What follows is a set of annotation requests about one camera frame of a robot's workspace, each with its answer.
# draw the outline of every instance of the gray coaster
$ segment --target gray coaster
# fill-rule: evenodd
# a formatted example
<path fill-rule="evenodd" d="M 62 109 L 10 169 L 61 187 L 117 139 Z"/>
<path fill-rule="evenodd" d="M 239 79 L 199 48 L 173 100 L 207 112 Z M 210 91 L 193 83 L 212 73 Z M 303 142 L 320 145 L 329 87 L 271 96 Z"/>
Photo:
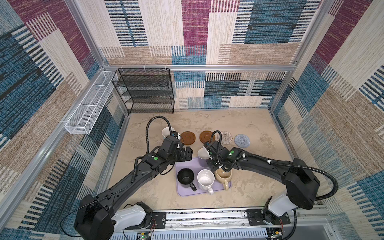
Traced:
<path fill-rule="evenodd" d="M 239 134 L 235 137 L 235 144 L 239 147 L 246 148 L 249 147 L 251 141 L 247 135 Z"/>

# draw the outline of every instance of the mounting plate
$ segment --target mounting plate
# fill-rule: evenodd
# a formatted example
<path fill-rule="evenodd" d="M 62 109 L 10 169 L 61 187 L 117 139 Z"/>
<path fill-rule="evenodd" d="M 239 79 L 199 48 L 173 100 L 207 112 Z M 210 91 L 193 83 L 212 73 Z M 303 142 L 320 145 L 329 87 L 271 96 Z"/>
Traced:
<path fill-rule="evenodd" d="M 156 220 L 156 229 L 164 229 L 166 227 L 166 220 L 167 220 L 167 213 L 166 212 L 153 212 L 152 213 L 152 219 Z M 152 227 L 152 223 L 149 224 L 149 227 L 146 229 L 150 229 Z M 135 230 L 140 229 L 139 226 L 131 226 L 125 228 L 125 230 Z"/>
<path fill-rule="evenodd" d="M 244 213 L 245 217 L 248 218 L 249 225 L 251 226 L 258 226 L 258 225 L 268 225 L 263 221 L 263 215 L 261 214 L 262 209 L 247 209 Z M 282 220 L 283 224 L 291 224 L 291 220 L 287 213 L 283 214 L 280 219 Z M 279 225 L 280 221 L 279 219 L 276 219 L 274 222 L 272 222 L 274 225 Z"/>

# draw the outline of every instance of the lavender tray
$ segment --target lavender tray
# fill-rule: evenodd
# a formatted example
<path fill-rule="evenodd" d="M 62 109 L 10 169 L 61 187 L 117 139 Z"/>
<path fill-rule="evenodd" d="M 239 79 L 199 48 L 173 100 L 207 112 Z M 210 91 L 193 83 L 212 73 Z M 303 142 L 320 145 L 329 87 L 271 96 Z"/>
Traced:
<path fill-rule="evenodd" d="M 197 183 L 197 174 L 203 169 L 209 169 L 206 160 L 201 159 L 199 157 L 193 157 L 191 161 L 175 163 L 175 168 L 176 168 L 176 188 L 177 188 L 177 194 L 179 194 L 179 196 L 186 197 L 186 196 L 208 193 L 208 190 L 201 190 L 199 188 L 199 184 Z M 189 185 L 182 185 L 177 180 L 177 174 L 183 168 L 189 168 L 195 174 L 195 179 L 193 180 L 193 184 L 196 186 L 196 189 L 197 189 L 196 192 L 194 192 L 189 187 Z M 224 186 L 215 179 L 215 182 L 212 185 L 212 189 L 213 191 L 220 191 L 220 190 L 224 190 Z"/>

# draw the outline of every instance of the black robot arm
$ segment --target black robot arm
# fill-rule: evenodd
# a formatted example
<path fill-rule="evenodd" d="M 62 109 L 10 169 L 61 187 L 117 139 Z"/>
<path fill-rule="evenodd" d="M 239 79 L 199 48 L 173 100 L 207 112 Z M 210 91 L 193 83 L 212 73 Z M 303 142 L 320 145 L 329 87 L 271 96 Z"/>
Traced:
<path fill-rule="evenodd" d="M 219 145 L 217 141 L 212 143 L 206 142 L 204 147 L 212 156 L 211 159 L 207 160 L 212 172 L 220 167 L 224 171 L 234 168 L 249 170 L 273 178 L 286 186 L 289 200 L 297 207 L 303 209 L 312 209 L 315 201 L 326 199 L 334 195 L 338 190 L 338 183 L 332 175 L 325 171 L 308 167 L 303 160 L 298 158 L 295 158 L 292 162 L 280 161 L 265 158 L 237 147 L 229 151 L 222 145 Z M 217 151 L 219 151 L 219 160 L 216 157 Z M 319 172 L 331 179 L 333 189 L 330 193 L 316 197 L 320 181 L 313 171 Z"/>
<path fill-rule="evenodd" d="M 142 157 L 142 161 L 135 166 L 137 175 L 134 178 L 132 177 L 135 170 L 96 197 L 85 196 L 80 201 L 74 228 L 85 240 L 109 239 L 114 232 L 115 225 L 112 217 L 122 204 L 146 182 L 164 171 L 168 165 L 190 161 L 192 153 L 190 147 L 182 147 L 178 138 L 166 137 L 161 147 L 156 147 Z M 138 205 L 148 214 L 148 217 L 144 218 L 142 222 L 143 226 L 147 226 L 151 220 L 152 210 L 144 203 Z"/>

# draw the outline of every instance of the beige floor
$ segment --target beige floor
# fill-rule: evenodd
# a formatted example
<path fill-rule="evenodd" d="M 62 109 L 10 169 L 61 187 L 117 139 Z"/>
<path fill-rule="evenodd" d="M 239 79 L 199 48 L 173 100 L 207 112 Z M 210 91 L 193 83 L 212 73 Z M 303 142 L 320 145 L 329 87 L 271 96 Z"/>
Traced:
<path fill-rule="evenodd" d="M 133 170 L 134 159 L 146 151 L 145 128 L 148 120 L 157 114 L 132 114 L 114 167 L 110 186 Z M 197 156 L 202 147 L 199 134 L 204 130 L 228 131 L 235 137 L 246 134 L 251 145 L 247 151 L 279 160 L 290 160 L 280 135 L 266 109 L 242 109 L 219 111 L 184 111 L 162 114 L 179 133 L 192 131 L 196 141 L 191 145 Z M 162 119 L 154 120 L 149 128 L 150 150 L 161 145 L 161 130 L 166 127 Z M 225 145 L 231 149 L 234 141 Z M 208 207 L 263 206 L 271 195 L 281 192 L 285 186 L 271 178 L 250 171 L 233 170 L 232 187 L 213 195 L 200 194 L 180 197 L 176 192 L 175 169 L 164 176 L 157 176 L 134 193 L 126 204 L 145 202 L 152 209 L 185 209 Z"/>

